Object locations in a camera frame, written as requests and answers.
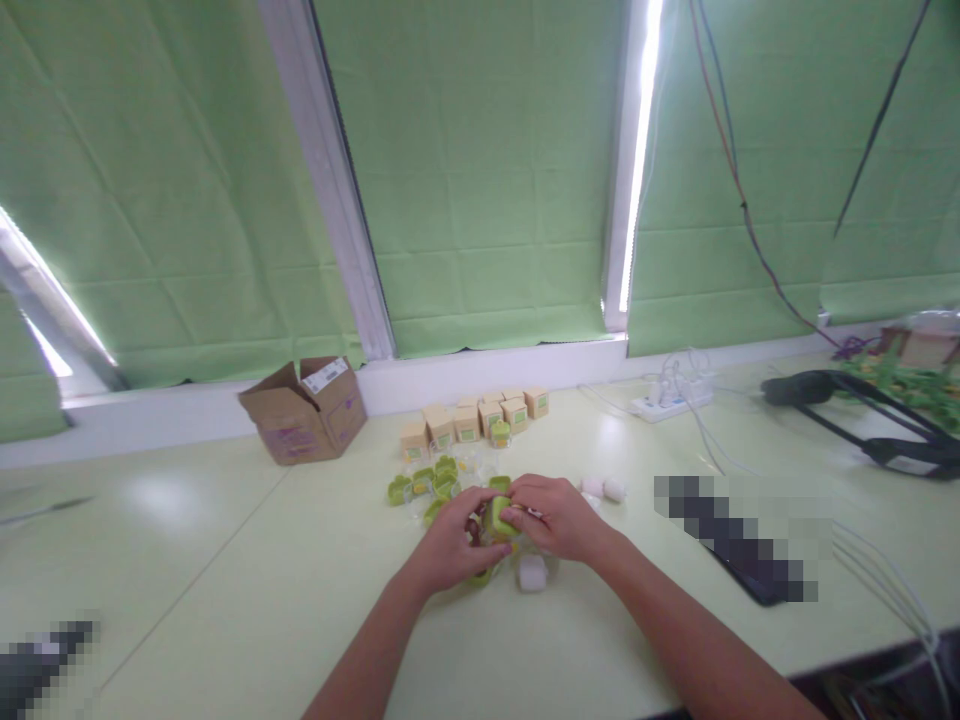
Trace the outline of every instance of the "white cotton ball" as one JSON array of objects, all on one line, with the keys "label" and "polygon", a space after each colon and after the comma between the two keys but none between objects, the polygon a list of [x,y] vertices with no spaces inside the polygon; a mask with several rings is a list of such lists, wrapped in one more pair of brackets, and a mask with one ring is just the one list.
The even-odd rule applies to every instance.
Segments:
[{"label": "white cotton ball", "polygon": [[595,495],[591,495],[590,493],[580,493],[580,494],[583,495],[583,499],[590,504],[590,507],[592,507],[597,512],[600,512],[600,498],[596,497]]},{"label": "white cotton ball", "polygon": [[603,494],[614,502],[623,502],[627,499],[627,486],[619,480],[607,478],[603,483]]},{"label": "white cotton ball", "polygon": [[593,495],[594,497],[603,497],[603,478],[583,478],[580,481],[580,490],[588,495]]},{"label": "white cotton ball", "polygon": [[521,592],[542,592],[547,588],[547,564],[539,555],[524,555],[517,565]]}]

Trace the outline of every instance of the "power strip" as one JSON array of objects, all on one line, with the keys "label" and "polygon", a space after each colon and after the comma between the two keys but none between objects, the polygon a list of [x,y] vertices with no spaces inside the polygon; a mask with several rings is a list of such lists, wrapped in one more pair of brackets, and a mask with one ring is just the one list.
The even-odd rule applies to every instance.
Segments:
[{"label": "power strip", "polygon": [[[713,401],[713,387],[709,380],[700,379],[687,385],[685,392],[693,407],[703,407]],[[661,405],[654,402],[650,396],[637,398],[630,403],[635,410],[635,414],[642,417],[648,423],[658,423],[661,420],[682,415],[690,410],[690,406],[682,397],[674,397]]]}]

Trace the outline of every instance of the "forearm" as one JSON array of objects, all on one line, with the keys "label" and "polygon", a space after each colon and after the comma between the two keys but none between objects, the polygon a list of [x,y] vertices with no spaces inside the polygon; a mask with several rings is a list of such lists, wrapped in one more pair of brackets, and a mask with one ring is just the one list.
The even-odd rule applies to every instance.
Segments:
[{"label": "forearm", "polygon": [[656,651],[698,720],[821,718],[763,658],[620,533],[591,563]]},{"label": "forearm", "polygon": [[426,600],[404,570],[394,575],[303,720],[383,717],[413,625]]}]

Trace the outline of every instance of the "black headset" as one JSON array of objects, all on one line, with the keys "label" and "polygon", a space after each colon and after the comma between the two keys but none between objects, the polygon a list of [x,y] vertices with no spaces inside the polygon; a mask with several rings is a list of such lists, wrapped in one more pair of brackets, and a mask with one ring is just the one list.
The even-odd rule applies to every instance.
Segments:
[{"label": "black headset", "polygon": [[[878,465],[910,475],[922,475],[931,480],[955,480],[960,477],[960,440],[866,380],[850,373],[839,370],[810,370],[788,378],[764,380],[760,384],[760,390],[764,400],[771,405],[795,407],[811,420],[857,445]],[[895,438],[862,440],[807,407],[826,402],[836,390],[850,393],[880,414],[916,433],[925,442]],[[881,405],[889,405],[916,424],[897,417]]]}]

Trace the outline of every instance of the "tabletop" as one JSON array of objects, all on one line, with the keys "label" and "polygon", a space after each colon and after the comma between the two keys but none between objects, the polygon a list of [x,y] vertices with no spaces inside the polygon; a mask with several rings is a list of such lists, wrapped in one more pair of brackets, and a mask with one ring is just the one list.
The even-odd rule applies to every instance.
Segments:
[{"label": "tabletop", "polygon": [[[904,570],[941,628],[960,624],[945,572],[960,540],[960,494],[872,466],[796,411],[756,396],[760,380],[825,366],[802,356],[724,370],[703,420],[727,453],[768,476],[826,488],[834,516]],[[617,403],[642,385],[601,386]],[[854,432],[887,421],[831,402]],[[298,718],[423,530],[386,486],[413,414],[371,418],[343,457],[278,468],[255,437],[4,473],[7,514],[96,495],[8,529],[0,552],[8,641],[93,610],[103,632],[48,703],[104,718]],[[551,411],[499,451],[500,469],[626,483],[602,517],[787,675],[911,639],[832,558],[818,602],[756,605],[693,538],[654,510],[655,475],[709,475],[690,413],[649,425],[590,392],[551,394]],[[724,469],[736,468],[719,458]],[[434,598],[414,629],[388,717],[636,718],[678,700],[613,593],[575,563],[523,595],[509,563],[482,590]]]}]

